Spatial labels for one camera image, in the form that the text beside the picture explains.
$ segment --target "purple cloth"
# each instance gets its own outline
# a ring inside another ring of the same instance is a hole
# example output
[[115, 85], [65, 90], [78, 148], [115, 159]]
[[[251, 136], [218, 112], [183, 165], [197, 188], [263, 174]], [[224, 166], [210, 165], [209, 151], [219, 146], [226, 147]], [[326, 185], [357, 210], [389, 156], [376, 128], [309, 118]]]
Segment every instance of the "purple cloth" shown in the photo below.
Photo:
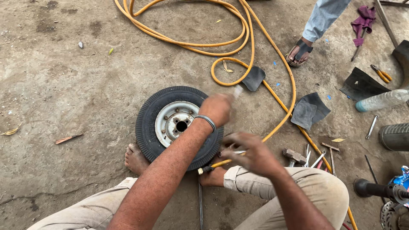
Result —
[[355, 19], [355, 21], [351, 22], [352, 28], [354, 29], [357, 38], [354, 39], [355, 46], [358, 47], [364, 43], [364, 39], [361, 38], [362, 29], [368, 27], [367, 33], [370, 34], [372, 32], [372, 23], [375, 21], [375, 7], [371, 7], [370, 9], [368, 6], [361, 6], [358, 9], [359, 17]]

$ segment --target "tire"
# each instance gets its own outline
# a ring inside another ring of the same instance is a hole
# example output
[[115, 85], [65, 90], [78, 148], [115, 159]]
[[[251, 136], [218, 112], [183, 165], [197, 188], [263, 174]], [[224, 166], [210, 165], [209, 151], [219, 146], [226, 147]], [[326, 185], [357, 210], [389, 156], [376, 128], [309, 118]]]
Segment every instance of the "tire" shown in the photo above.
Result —
[[[200, 90], [188, 86], [173, 86], [158, 91], [152, 95], [141, 107], [136, 119], [136, 140], [143, 155], [154, 161], [166, 148], [155, 133], [155, 121], [163, 107], [175, 101], [188, 101], [198, 107], [208, 96]], [[224, 128], [215, 130], [199, 149], [188, 171], [205, 166], [219, 150], [223, 138]]]

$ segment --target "sandal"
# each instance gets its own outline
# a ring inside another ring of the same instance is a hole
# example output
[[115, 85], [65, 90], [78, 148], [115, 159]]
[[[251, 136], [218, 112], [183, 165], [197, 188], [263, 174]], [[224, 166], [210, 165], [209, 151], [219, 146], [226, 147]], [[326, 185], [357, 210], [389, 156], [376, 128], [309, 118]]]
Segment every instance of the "sandal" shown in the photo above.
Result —
[[305, 61], [303, 61], [303, 62], [301, 62], [301, 63], [295, 63], [295, 62], [293, 62], [292, 60], [290, 60], [290, 59], [288, 58], [288, 56], [292, 53], [292, 51], [295, 49], [296, 46], [299, 46], [299, 47], [300, 47], [300, 50], [299, 50], [298, 53], [295, 55], [295, 59], [296, 59], [297, 61], [299, 61], [299, 60], [301, 59], [301, 57], [303, 56], [303, 54], [304, 54], [305, 52], [311, 53], [313, 47], [309, 47], [309, 46], [308, 46], [305, 42], [303, 42], [303, 40], [301, 40], [301, 38], [300, 38], [300, 40], [297, 41], [296, 45], [290, 50], [290, 52], [288, 52], [288, 55], [287, 55], [286, 58], [285, 58], [285, 59], [287, 60], [287, 63], [288, 63], [289, 65], [291, 65], [291, 66], [294, 66], [294, 67], [300, 67], [302, 64], [304, 64]]

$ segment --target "foot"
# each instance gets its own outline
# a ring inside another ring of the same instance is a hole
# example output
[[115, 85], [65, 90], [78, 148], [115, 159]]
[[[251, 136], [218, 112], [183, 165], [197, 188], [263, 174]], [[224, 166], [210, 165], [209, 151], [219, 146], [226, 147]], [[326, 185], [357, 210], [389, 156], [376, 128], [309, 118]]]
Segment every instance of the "foot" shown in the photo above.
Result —
[[[223, 161], [222, 158], [215, 156], [213, 158], [212, 163], [217, 163]], [[202, 186], [216, 186], [216, 187], [224, 187], [223, 181], [224, 181], [224, 175], [227, 172], [222, 167], [217, 167], [213, 171], [204, 173], [200, 175], [200, 184]]]
[[[303, 38], [303, 37], [301, 37], [301, 40], [302, 40], [303, 42], [305, 42], [309, 47], [312, 46], [312, 43], [313, 43], [313, 42], [310, 42], [310, 41], [308, 41], [307, 39], [305, 39], [305, 38]], [[306, 60], [308, 60], [308, 57], [309, 57], [309, 55], [310, 55], [310, 53], [308, 53], [308, 52], [305, 52], [305, 53], [303, 54], [303, 56], [301, 56], [301, 59], [300, 59], [299, 61], [296, 60], [296, 59], [295, 59], [295, 55], [298, 54], [298, 51], [300, 51], [300, 47], [299, 47], [299, 46], [296, 46], [296, 47], [293, 49], [293, 51], [291, 52], [291, 54], [288, 54], [288, 59], [290, 59], [292, 62], [297, 63], [297, 64], [301, 64], [301, 63], [305, 62]]]
[[149, 165], [149, 161], [142, 154], [139, 146], [129, 144], [125, 153], [125, 166], [135, 174], [141, 176]]

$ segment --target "yellow air hose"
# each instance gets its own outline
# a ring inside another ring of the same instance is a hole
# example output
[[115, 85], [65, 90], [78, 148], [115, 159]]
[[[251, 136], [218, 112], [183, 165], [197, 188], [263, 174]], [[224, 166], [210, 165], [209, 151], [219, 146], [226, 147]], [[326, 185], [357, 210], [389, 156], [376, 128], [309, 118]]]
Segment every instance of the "yellow air hose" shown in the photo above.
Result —
[[[243, 26], [243, 31], [242, 33], [235, 39], [231, 40], [231, 41], [227, 41], [227, 42], [223, 42], [223, 43], [213, 43], [213, 44], [196, 44], [196, 43], [186, 43], [186, 42], [180, 42], [180, 41], [176, 41], [173, 40], [171, 38], [166, 37], [165, 35], [145, 26], [144, 24], [140, 23], [139, 21], [137, 21], [136, 19], [134, 19], [134, 17], [137, 17], [138, 15], [142, 14], [145, 10], [147, 10], [149, 7], [155, 5], [158, 2], [161, 1], [165, 1], [165, 0], [154, 0], [152, 2], [150, 2], [149, 4], [147, 4], [146, 6], [144, 6], [142, 9], [140, 9], [138, 12], [133, 13], [133, 4], [134, 4], [134, 0], [130, 0], [130, 4], [129, 4], [129, 8], [128, 8], [128, 4], [126, 2], [126, 0], [124, 0], [124, 8], [122, 8], [122, 6], [119, 4], [118, 0], [115, 0], [115, 3], [117, 5], [117, 7], [119, 8], [119, 10], [127, 17], [129, 18], [129, 20], [132, 21], [132, 23], [138, 27], [140, 30], [142, 30], [143, 32], [151, 35], [152, 37], [155, 37], [157, 39], [160, 39], [162, 41], [166, 41], [172, 44], [176, 44], [178, 46], [181, 46], [185, 49], [191, 50], [193, 52], [197, 52], [199, 54], [204, 54], [204, 55], [209, 55], [209, 56], [222, 56], [222, 58], [217, 59], [213, 65], [211, 66], [211, 76], [213, 77], [213, 80], [215, 82], [217, 82], [218, 84], [222, 85], [222, 86], [234, 86], [238, 83], [240, 83], [246, 76], [247, 74], [250, 72], [251, 68], [253, 67], [253, 62], [254, 62], [254, 34], [253, 34], [253, 25], [252, 25], [252, 20], [250, 18], [250, 13], [251, 15], [254, 17], [254, 19], [256, 20], [256, 22], [258, 23], [258, 25], [260, 26], [260, 28], [262, 29], [264, 35], [267, 37], [267, 39], [269, 40], [269, 42], [271, 43], [271, 45], [274, 47], [274, 49], [277, 51], [277, 53], [279, 54], [281, 60], [283, 61], [285, 67], [287, 68], [288, 74], [290, 76], [290, 80], [291, 80], [291, 85], [292, 85], [292, 100], [291, 100], [291, 106], [289, 109], [287, 109], [287, 107], [284, 105], [284, 103], [279, 99], [279, 97], [275, 94], [275, 92], [273, 91], [273, 89], [271, 89], [271, 87], [268, 85], [268, 83], [263, 80], [263, 84], [267, 87], [267, 89], [270, 91], [270, 93], [274, 96], [274, 98], [278, 101], [278, 103], [281, 105], [281, 107], [286, 111], [286, 115], [285, 117], [281, 120], [281, 122], [266, 136], [263, 138], [263, 142], [266, 141], [268, 138], [270, 138], [279, 128], [281, 128], [281, 126], [284, 124], [284, 122], [287, 121], [287, 119], [289, 117], [291, 117], [291, 111], [294, 109], [294, 105], [295, 105], [295, 99], [296, 99], [296, 88], [295, 88], [295, 80], [294, 80], [294, 76], [292, 75], [291, 69], [289, 67], [289, 65], [287, 64], [285, 57], [283, 56], [283, 54], [280, 52], [280, 50], [278, 49], [278, 47], [276, 46], [276, 44], [274, 43], [274, 41], [271, 39], [270, 35], [267, 33], [267, 31], [265, 30], [264, 26], [261, 24], [260, 20], [257, 18], [256, 14], [254, 13], [254, 11], [251, 9], [251, 7], [248, 5], [248, 3], [245, 0], [238, 0], [240, 2], [240, 4], [243, 6], [245, 12], [246, 12], [246, 16], [247, 16], [247, 21], [244, 19], [244, 17], [241, 15], [241, 13], [231, 4], [227, 3], [227, 2], [223, 2], [221, 0], [205, 0], [208, 2], [213, 2], [213, 3], [217, 3], [217, 4], [221, 4], [223, 5], [226, 9], [228, 9], [230, 12], [232, 12], [234, 15], [236, 15], [242, 23]], [[202, 51], [202, 50], [198, 50], [194, 47], [220, 47], [220, 46], [224, 46], [224, 45], [229, 45], [232, 43], [235, 43], [237, 41], [239, 41], [241, 38], [243, 38], [245, 35], [245, 39], [243, 41], [243, 43], [241, 44], [241, 46], [233, 51], [227, 52], [227, 53], [211, 53], [211, 52], [206, 52], [206, 51]], [[226, 57], [229, 55], [232, 55], [234, 53], [239, 52], [247, 43], [248, 39], [249, 39], [249, 35], [250, 35], [250, 39], [251, 39], [251, 46], [252, 46], [252, 54], [251, 54], [251, 59], [250, 59], [250, 64], [247, 65], [246, 63], [236, 59], [236, 58], [231, 58], [231, 57]], [[217, 63], [226, 60], [226, 61], [234, 61], [237, 62], [239, 64], [241, 64], [242, 66], [246, 67], [247, 70], [246, 72], [243, 74], [242, 77], [240, 77], [238, 80], [231, 82], [231, 83], [225, 83], [220, 81], [219, 79], [217, 79], [217, 77], [214, 74], [214, 68], [216, 67]], [[301, 130], [301, 132], [304, 134], [304, 136], [307, 138], [307, 140], [310, 142], [310, 144], [312, 145], [312, 147], [319, 153], [321, 154], [321, 151], [318, 149], [318, 147], [314, 144], [314, 142], [311, 140], [311, 138], [308, 136], [308, 134], [300, 127], [298, 126], [298, 128]], [[332, 172], [331, 166], [329, 165], [328, 161], [323, 157], [322, 158], [325, 165], [327, 166], [328, 170], [330, 172]], [[212, 165], [215, 167], [221, 166], [225, 163], [230, 162], [231, 160], [225, 160], [223, 162], [219, 162], [218, 165]], [[354, 230], [358, 230], [354, 218], [352, 216], [352, 212], [350, 210], [350, 208], [348, 207], [348, 216], [349, 219], [351, 220], [352, 223], [352, 227]]]

